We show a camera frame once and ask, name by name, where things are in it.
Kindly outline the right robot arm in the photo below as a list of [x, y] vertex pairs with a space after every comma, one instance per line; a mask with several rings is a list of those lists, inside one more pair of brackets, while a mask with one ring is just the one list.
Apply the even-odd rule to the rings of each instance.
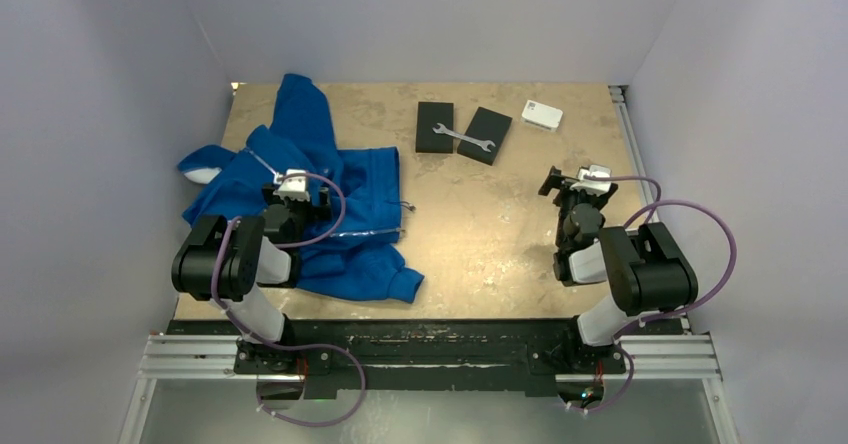
[[576, 371], [596, 363], [600, 347], [613, 344], [626, 326], [676, 311], [698, 294], [694, 270], [665, 225], [651, 219], [636, 230], [608, 225], [605, 206], [620, 183], [637, 179], [598, 165], [583, 166], [574, 177], [552, 167], [538, 191], [552, 196], [558, 209], [555, 278], [566, 287], [609, 286], [608, 296], [576, 318], [561, 345], [564, 363]]

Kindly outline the blue zip jacket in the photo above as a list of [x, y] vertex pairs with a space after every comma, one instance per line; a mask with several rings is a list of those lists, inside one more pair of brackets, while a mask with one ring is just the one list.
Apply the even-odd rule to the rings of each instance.
[[331, 180], [333, 219], [306, 227], [298, 288], [350, 301], [414, 301], [424, 277], [394, 246], [406, 204], [399, 153], [394, 147], [339, 149], [328, 100], [311, 79], [283, 77], [270, 125], [256, 127], [242, 149], [203, 146], [177, 169], [202, 186], [182, 213], [189, 224], [202, 215], [259, 215], [267, 207], [262, 186], [277, 172], [311, 173], [313, 200]]

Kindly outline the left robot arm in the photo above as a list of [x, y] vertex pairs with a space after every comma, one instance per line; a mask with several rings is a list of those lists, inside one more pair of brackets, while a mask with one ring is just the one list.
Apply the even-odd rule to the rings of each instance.
[[262, 289], [297, 285], [306, 227], [330, 221], [333, 211], [325, 187], [316, 204], [304, 186], [267, 184], [262, 195], [267, 207], [257, 216], [200, 216], [173, 260], [171, 280], [177, 292], [218, 308], [241, 334], [247, 356], [259, 352], [272, 372], [284, 373], [302, 347]]

